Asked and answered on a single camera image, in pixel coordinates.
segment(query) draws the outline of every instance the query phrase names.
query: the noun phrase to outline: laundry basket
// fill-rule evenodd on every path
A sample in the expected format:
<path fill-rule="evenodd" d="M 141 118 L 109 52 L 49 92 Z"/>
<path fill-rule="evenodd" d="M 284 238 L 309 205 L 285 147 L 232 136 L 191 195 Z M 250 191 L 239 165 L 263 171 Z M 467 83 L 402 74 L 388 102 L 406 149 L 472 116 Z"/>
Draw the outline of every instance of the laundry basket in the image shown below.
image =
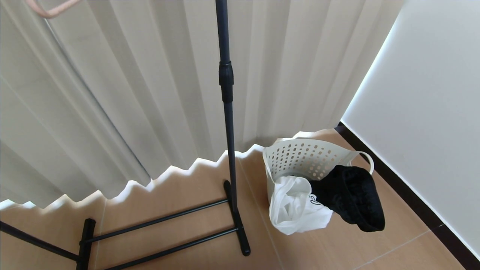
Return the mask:
<path fill-rule="evenodd" d="M 336 165 L 351 166 L 351 161 L 359 154 L 367 157 L 370 174 L 373 173 L 373 160 L 362 151 L 350 151 L 336 144 L 314 139 L 291 139 L 280 141 L 263 152 L 267 175 L 268 201 L 272 198 L 275 179 L 294 175 L 308 180 L 321 180 Z"/>

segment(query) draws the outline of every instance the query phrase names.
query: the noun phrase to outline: black metal clothes rack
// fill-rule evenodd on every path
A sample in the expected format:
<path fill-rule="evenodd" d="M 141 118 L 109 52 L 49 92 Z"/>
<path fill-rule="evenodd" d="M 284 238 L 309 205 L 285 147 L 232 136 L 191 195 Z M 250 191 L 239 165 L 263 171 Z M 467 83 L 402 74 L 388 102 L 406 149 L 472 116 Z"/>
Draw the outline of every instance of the black metal clothes rack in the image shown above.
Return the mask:
<path fill-rule="evenodd" d="M 237 236 L 240 242 L 240 249 L 244 256 L 250 254 L 250 246 L 248 244 L 247 235 L 243 228 L 241 222 L 240 213 L 237 207 L 237 181 L 235 175 L 235 145 L 233 137 L 233 69 L 230 61 L 230 52 L 229 52 L 229 43 L 228 43 L 228 15 L 227 15 L 227 0 L 216 0 L 216 19 L 218 25 L 218 40 L 220 47 L 220 67 L 218 69 L 218 78 L 220 82 L 220 87 L 222 90 L 222 101 L 224 105 L 225 112 L 225 126 L 227 132 L 227 147 L 228 147 L 228 165 L 230 168 L 230 180 L 223 182 L 223 187 L 227 198 L 204 204 L 192 209 L 188 209 L 182 212 L 178 212 L 166 217 L 161 217 L 152 221 L 147 221 L 142 224 L 137 224 L 129 228 L 121 229 L 115 232 L 107 233 L 104 235 L 93 236 L 95 229 L 95 220 L 86 219 L 84 223 L 84 229 L 82 232 L 82 238 L 80 240 L 80 250 L 78 255 L 70 251 L 62 249 L 60 247 L 54 246 L 50 243 L 42 241 L 36 237 L 33 237 L 25 232 L 22 232 L 4 222 L 0 221 L 0 231 L 10 234 L 16 238 L 29 242 L 33 245 L 46 249 L 50 252 L 63 256 L 65 258 L 74 260 L 77 263 L 76 270 L 88 270 L 88 261 L 90 259 L 90 251 L 92 248 L 92 243 L 100 241 L 109 237 L 120 235 L 122 233 L 131 232 L 133 230 L 141 229 L 146 226 L 154 225 L 163 221 L 167 221 L 173 218 L 177 218 L 186 214 L 190 214 L 196 211 L 203 210 L 205 208 L 213 207 L 222 203 L 227 203 L 230 206 L 230 212 L 232 214 L 234 227 L 228 230 L 224 230 L 219 233 L 214 233 L 209 236 L 191 241 L 186 244 L 182 244 L 158 253 L 148 255 L 146 257 L 136 259 L 127 263 L 119 264 L 117 266 L 105 269 L 105 270 L 120 270 L 134 265 L 138 265 L 159 257 L 166 256 L 176 251 L 186 249 L 188 247 L 201 244 L 203 242 L 224 236 L 229 233 L 237 232 Z"/>

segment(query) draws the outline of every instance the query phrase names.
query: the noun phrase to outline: hanger hook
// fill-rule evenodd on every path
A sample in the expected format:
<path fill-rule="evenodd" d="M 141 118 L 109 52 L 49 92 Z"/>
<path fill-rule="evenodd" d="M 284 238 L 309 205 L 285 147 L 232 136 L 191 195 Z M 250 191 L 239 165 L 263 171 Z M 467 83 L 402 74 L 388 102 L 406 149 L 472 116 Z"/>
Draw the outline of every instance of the hanger hook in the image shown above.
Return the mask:
<path fill-rule="evenodd" d="M 63 4 L 60 4 L 57 7 L 54 7 L 53 9 L 49 11 L 45 11 L 40 5 L 37 3 L 37 0 L 26 0 L 27 4 L 30 6 L 30 8 L 35 11 L 38 15 L 40 15 L 43 18 L 46 19 L 51 19 L 59 15 L 60 13 L 64 12 L 65 10 L 71 8 L 73 5 L 76 3 L 80 2 L 81 0 L 68 0 L 64 2 Z"/>

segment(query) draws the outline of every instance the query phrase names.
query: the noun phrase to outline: tiled floor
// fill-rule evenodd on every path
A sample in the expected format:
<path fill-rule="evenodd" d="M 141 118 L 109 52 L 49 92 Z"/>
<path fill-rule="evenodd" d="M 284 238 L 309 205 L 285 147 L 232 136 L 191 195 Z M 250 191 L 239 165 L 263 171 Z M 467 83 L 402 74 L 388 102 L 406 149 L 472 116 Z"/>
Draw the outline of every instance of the tiled floor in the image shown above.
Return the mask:
<path fill-rule="evenodd" d="M 334 130 L 314 138 L 351 146 Z M 368 164 L 360 157 L 353 165 Z M 383 232 L 364 233 L 335 215 L 327 228 L 286 236 L 270 224 L 265 169 L 259 150 L 237 158 L 239 209 L 252 254 L 244 257 L 232 233 L 131 269 L 463 269 L 428 227 L 392 188 L 373 175 L 385 212 Z M 226 156 L 218 167 L 197 164 L 191 175 L 174 172 L 156 180 L 151 191 L 133 185 L 125 200 L 95 193 L 80 203 L 68 199 L 47 209 L 17 207 L 0 213 L 2 221 L 77 253 L 83 220 L 97 220 L 96 234 L 224 198 Z M 92 250 L 91 269 L 104 269 L 219 232 L 233 225 L 227 204 L 100 241 Z M 74 264 L 1 234 L 0 269 L 74 269 Z"/>

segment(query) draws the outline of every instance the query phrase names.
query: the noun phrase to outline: beige curtain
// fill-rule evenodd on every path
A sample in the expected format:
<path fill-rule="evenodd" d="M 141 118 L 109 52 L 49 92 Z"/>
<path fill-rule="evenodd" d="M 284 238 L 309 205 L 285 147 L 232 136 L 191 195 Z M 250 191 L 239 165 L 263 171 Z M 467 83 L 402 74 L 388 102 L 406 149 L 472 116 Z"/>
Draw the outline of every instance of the beige curtain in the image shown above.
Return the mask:
<path fill-rule="evenodd" d="M 213 0 L 85 0 L 48 24 L 1 4 L 2 200 L 112 198 L 225 151 Z M 401 5 L 229 1 L 236 149 L 336 126 Z"/>

